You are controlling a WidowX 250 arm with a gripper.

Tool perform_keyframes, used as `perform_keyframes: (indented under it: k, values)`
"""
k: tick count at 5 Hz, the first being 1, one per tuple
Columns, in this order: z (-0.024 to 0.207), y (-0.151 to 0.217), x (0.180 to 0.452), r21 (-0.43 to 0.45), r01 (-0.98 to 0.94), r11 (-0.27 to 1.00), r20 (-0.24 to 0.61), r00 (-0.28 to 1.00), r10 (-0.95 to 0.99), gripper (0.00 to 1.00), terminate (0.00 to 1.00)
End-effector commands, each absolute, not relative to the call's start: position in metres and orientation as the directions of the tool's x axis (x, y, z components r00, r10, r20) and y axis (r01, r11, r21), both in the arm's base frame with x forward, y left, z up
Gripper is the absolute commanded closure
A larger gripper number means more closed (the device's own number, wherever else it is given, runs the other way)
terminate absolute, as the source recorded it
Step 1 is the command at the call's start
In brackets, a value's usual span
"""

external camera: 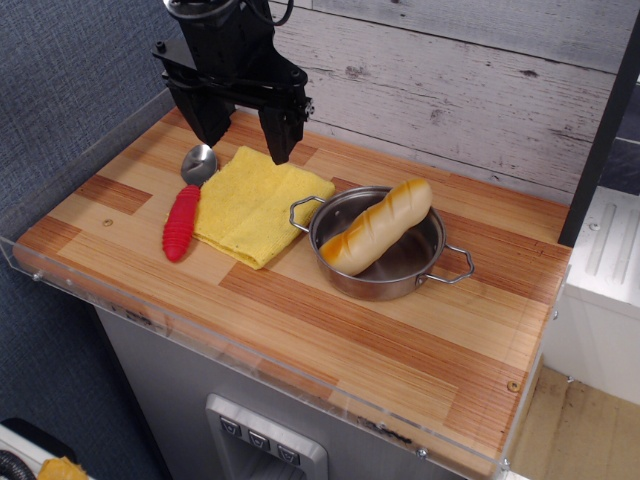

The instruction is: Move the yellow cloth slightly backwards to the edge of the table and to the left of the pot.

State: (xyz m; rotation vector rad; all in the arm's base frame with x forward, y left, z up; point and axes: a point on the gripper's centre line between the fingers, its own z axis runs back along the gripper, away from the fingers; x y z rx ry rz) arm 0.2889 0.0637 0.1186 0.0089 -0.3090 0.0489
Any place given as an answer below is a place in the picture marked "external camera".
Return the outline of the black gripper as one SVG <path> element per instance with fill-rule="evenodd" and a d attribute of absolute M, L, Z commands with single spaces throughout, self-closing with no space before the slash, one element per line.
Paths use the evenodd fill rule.
<path fill-rule="evenodd" d="M 216 145 L 241 105 L 259 111 L 273 162 L 287 163 L 313 112 L 307 74 L 274 46 L 275 28 L 293 4 L 279 21 L 267 1 L 167 1 L 165 7 L 182 37 L 156 42 L 152 53 L 196 137 Z"/>

